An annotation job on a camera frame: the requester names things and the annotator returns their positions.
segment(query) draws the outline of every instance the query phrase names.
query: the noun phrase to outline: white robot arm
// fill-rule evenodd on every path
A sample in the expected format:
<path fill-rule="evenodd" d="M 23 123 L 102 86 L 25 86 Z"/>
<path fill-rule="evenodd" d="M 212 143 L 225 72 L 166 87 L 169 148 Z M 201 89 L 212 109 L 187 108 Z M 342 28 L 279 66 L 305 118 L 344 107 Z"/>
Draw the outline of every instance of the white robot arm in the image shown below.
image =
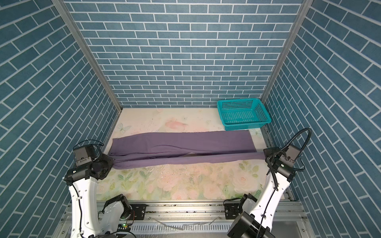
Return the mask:
<path fill-rule="evenodd" d="M 96 191 L 98 179 L 110 172 L 114 159 L 100 153 L 97 157 L 93 145 L 73 150 L 75 166 L 69 169 L 64 180 L 69 186 L 72 200 L 72 228 L 70 238 L 116 238 L 120 219 L 128 219 L 131 206 L 120 194 L 106 201 L 102 221 L 98 221 Z"/>
<path fill-rule="evenodd" d="M 301 149 L 291 143 L 303 132 L 308 131 Z M 269 172 L 261 196 L 257 201 L 253 196 L 244 196 L 240 202 L 242 213 L 237 216 L 228 231 L 231 238 L 275 238 L 271 233 L 272 221 L 283 192 L 288 188 L 302 169 L 293 168 L 295 161 L 310 140 L 312 130 L 304 128 L 296 133 L 281 149 L 278 147 L 264 149 Z"/>

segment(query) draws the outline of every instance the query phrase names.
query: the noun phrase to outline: cable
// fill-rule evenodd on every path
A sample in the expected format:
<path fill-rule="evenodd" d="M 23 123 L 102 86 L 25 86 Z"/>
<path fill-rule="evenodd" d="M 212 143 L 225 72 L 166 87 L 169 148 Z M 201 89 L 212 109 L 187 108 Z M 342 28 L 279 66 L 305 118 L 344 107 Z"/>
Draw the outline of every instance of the cable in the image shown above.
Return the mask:
<path fill-rule="evenodd" d="M 128 232 L 128 233 L 130 233 L 131 235 L 133 235 L 136 238 L 136 235 L 134 233 L 132 233 L 132 232 Z"/>
<path fill-rule="evenodd" d="M 130 233 L 131 235 L 133 235 L 133 236 L 136 238 L 136 235 L 135 235 L 134 233 L 132 233 L 132 232 L 129 232 L 129 231 L 127 231 L 127 230 L 119 230 L 119 231 L 116 231 L 116 232 L 110 233 L 109 235 L 111 235 L 111 234 L 115 234 L 115 233 L 118 233 L 118 232 L 128 232 L 128 233 Z"/>
<path fill-rule="evenodd" d="M 86 142 L 86 141 L 96 141 L 96 142 L 101 143 L 100 146 L 104 146 L 103 142 L 100 142 L 100 141 L 97 141 L 97 140 L 93 140 L 93 139 L 89 139 L 89 140 L 84 140 L 84 141 L 78 142 L 75 146 L 73 146 L 73 149 L 74 149 L 77 145 L 79 145 L 80 143 L 83 143 L 83 142 Z"/>
<path fill-rule="evenodd" d="M 97 141 L 97 140 L 93 140 L 93 139 L 89 139 L 89 140 L 84 140 L 84 141 L 81 141 L 81 142 L 78 142 L 75 146 L 73 146 L 73 151 L 74 151 L 74 148 L 77 146 L 77 145 L 79 145 L 79 144 L 81 144 L 81 143 L 83 143 L 83 142 L 86 142 L 86 141 L 96 141 L 96 142 L 99 142 L 100 144 L 89 144 L 89 145 L 92 145 L 92 146 L 104 146 L 104 143 L 103 142 L 101 142 L 101 141 Z M 99 147 L 96 147 L 97 149 L 98 149 L 98 151 L 99 151 L 99 154 L 102 154 L 102 151 L 100 150 L 100 148 Z M 75 167 L 77 167 L 76 166 L 76 164 L 75 164 L 75 155 L 74 155 L 74 157 L 73 157 L 73 162 L 74 162 L 74 168 Z"/>
<path fill-rule="evenodd" d="M 271 198 L 272 198 L 272 196 L 274 195 L 274 193 L 275 193 L 275 189 L 274 189 L 274 191 L 272 192 L 269 201 L 267 202 L 266 208 L 264 209 L 264 212 L 263 212 L 263 215 L 262 215 L 262 219 L 261 219 L 261 224 L 259 225 L 259 229 L 258 229 L 256 238 L 258 238 L 259 232 L 260 232 L 261 227 L 262 227 L 263 218 L 265 217 L 267 207 L 268 207 L 268 205 L 269 205 L 269 203 L 270 203 L 270 201 L 271 201 Z"/>
<path fill-rule="evenodd" d="M 267 157 L 265 161 L 268 164 L 268 167 L 270 168 L 271 176 L 272 176 L 272 179 L 274 180 L 274 189 L 278 190 L 279 183 L 277 180 L 277 176 L 275 175 L 275 169 L 272 167 L 269 157 Z"/>
<path fill-rule="evenodd" d="M 302 155 L 300 155 L 300 162 L 302 162 L 303 168 L 294 168 L 294 169 L 295 169 L 295 171 L 303 172 L 304 169 L 306 168 L 306 166 L 305 166 L 304 163 L 303 163 Z"/>
<path fill-rule="evenodd" d="M 241 198 L 230 198 L 230 199 L 226 199 L 226 200 L 224 200 L 224 201 L 222 202 L 222 205 L 224 205 L 224 208 L 225 208 L 225 202 L 226 202 L 226 201 L 234 201 L 234 200 L 237 200 L 237 199 L 241 199 Z"/>
<path fill-rule="evenodd" d="M 296 158 L 295 158 L 295 160 L 297 159 L 297 158 L 300 158 L 300 162 L 302 163 L 302 165 L 303 165 L 303 168 L 294 168 L 294 170 L 295 171 L 300 171 L 300 172 L 303 172 L 304 171 L 304 169 L 306 168 L 306 166 L 304 165 L 304 163 L 303 163 L 303 160 L 302 160 L 302 152 L 303 152 L 303 150 L 304 150 L 304 148 L 307 146 L 307 144 L 308 144 L 308 142 L 309 142 L 309 140 L 310 140 L 310 138 L 311 138 L 311 136 L 312 136 L 312 130 L 311 130 L 311 128 L 304 128 L 304 129 L 302 129 L 302 130 L 300 130 L 300 131 L 298 131 L 287 143 L 286 143 L 286 145 L 285 146 L 283 146 L 283 148 L 282 149 L 280 149 L 281 151 L 283 151 L 284 149 L 286 149 L 288 146 L 290 146 L 291 145 L 291 143 L 298 137 L 298 136 L 300 136 L 303 132 L 305 132 L 305 131 L 308 131 L 308 135 L 307 135 L 307 138 L 306 138 L 306 140 L 304 141 L 304 144 L 303 144 L 303 146 L 302 146 L 302 148 L 300 148 L 300 152 L 299 152 L 299 154 L 296 156 Z"/>
<path fill-rule="evenodd" d="M 104 214 L 104 212 L 102 212 L 102 211 L 99 211 L 99 212 L 98 212 L 98 220 L 99 220 L 99 213 L 103 213 L 103 214 Z"/>
<path fill-rule="evenodd" d="M 135 221 L 135 210 L 133 210 L 133 211 L 134 211 L 134 216 L 133 216 L 133 218 L 132 218 L 132 223 L 129 224 L 129 225 L 133 225 L 133 224 L 134 224 L 134 221 Z"/>
<path fill-rule="evenodd" d="M 303 144 L 302 148 L 300 148 L 300 152 L 299 152 L 299 154 L 296 156 L 296 157 L 299 157 L 300 154 L 302 153 L 302 151 L 304 150 L 304 148 L 307 146 L 307 143 L 309 142 L 309 140 L 310 140 L 310 138 L 311 138 L 311 136 L 312 136 L 312 130 L 311 130 L 311 128 L 304 128 L 304 129 L 298 131 L 298 132 L 297 132 L 297 133 L 296 133 L 296 134 L 289 140 L 289 142 L 287 142 L 287 144 L 286 144 L 285 146 L 283 146 L 283 148 L 280 149 L 280 150 L 284 150 L 284 149 L 286 149 L 287 147 L 289 147 L 289 146 L 291 145 L 291 142 L 293 142 L 293 141 L 295 140 L 295 138 L 297 138 L 298 136 L 300 136 L 300 134 L 302 134 L 302 133 L 305 132 L 305 131 L 308 131 L 308 135 L 307 135 L 306 140 L 304 141 L 304 144 Z"/>
<path fill-rule="evenodd" d="M 162 223 L 161 221 L 159 221 L 159 220 L 157 220 L 157 219 L 155 219 L 155 218 L 153 218 L 153 217 L 149 217 L 149 218 L 151 218 L 151 219 L 153 219 L 154 221 L 156 221 L 156 222 L 162 224 L 162 225 L 165 226 L 165 227 L 172 228 L 172 229 L 175 229 L 175 230 L 184 230 L 184 229 L 181 228 L 181 227 L 174 227 L 174 226 L 171 226 L 171 225 L 167 225 L 167 224 L 165 224 L 165 223 Z"/>
<path fill-rule="evenodd" d="M 74 190 L 75 190 L 75 193 L 77 194 L 77 197 L 79 198 L 77 189 L 75 188 L 74 184 L 73 184 L 73 188 L 74 188 Z M 81 234 L 81 229 L 82 229 L 82 208 L 81 208 L 81 202 L 80 202 L 80 199 L 78 199 L 78 205 L 79 205 L 79 212 L 80 212 L 80 218 L 79 218 L 79 235 L 80 235 L 82 238 L 85 238 L 85 237 L 83 237 L 83 235 Z"/>

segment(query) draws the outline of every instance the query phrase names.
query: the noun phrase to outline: purple cloth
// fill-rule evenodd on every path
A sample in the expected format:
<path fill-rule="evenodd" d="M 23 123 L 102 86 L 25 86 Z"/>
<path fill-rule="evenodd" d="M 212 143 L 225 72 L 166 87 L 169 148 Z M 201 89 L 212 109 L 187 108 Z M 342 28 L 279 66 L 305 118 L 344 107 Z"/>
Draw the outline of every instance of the purple cloth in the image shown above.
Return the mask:
<path fill-rule="evenodd" d="M 264 158 L 247 130 L 137 134 L 113 139 L 109 155 L 115 169 Z"/>

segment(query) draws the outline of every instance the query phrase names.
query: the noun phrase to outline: brick wallpaper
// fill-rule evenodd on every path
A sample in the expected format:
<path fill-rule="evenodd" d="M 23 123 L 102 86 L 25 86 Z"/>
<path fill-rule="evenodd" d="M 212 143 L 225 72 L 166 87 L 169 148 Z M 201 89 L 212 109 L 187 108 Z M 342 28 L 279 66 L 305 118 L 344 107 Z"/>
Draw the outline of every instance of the brick wallpaper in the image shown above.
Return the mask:
<path fill-rule="evenodd" d="M 0 6 L 0 237 L 51 237 L 73 146 L 117 112 L 50 0 Z"/>
<path fill-rule="evenodd" d="M 302 0 L 65 1 L 123 107 L 259 98 Z"/>
<path fill-rule="evenodd" d="M 314 131 L 292 185 L 317 237 L 381 237 L 380 13 L 314 0 L 266 101 L 278 146 Z"/>

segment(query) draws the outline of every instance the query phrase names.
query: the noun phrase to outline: plastic basket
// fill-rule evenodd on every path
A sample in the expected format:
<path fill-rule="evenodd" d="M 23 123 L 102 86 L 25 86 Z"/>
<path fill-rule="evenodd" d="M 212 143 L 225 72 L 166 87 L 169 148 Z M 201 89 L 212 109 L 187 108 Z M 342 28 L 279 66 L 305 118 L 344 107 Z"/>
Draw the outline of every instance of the plastic basket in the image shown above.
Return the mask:
<path fill-rule="evenodd" d="M 261 128 L 271 118 L 257 98 L 217 101 L 217 108 L 226 131 Z"/>

